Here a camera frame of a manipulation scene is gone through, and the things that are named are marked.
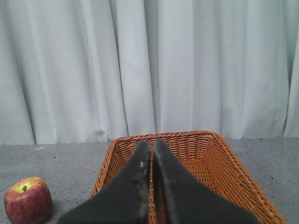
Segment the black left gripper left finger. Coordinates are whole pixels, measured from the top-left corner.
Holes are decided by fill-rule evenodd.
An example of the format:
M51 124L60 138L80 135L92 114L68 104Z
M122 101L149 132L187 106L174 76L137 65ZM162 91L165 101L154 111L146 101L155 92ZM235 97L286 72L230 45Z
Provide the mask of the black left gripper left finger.
M99 193L62 215L60 224L146 224L150 144L140 141L120 173Z

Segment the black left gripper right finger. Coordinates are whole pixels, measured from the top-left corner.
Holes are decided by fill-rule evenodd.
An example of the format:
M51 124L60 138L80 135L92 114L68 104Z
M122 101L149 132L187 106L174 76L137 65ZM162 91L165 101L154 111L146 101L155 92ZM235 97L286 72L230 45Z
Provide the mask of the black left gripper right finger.
M154 142L154 202L159 224L257 224L248 210L196 179L164 140Z

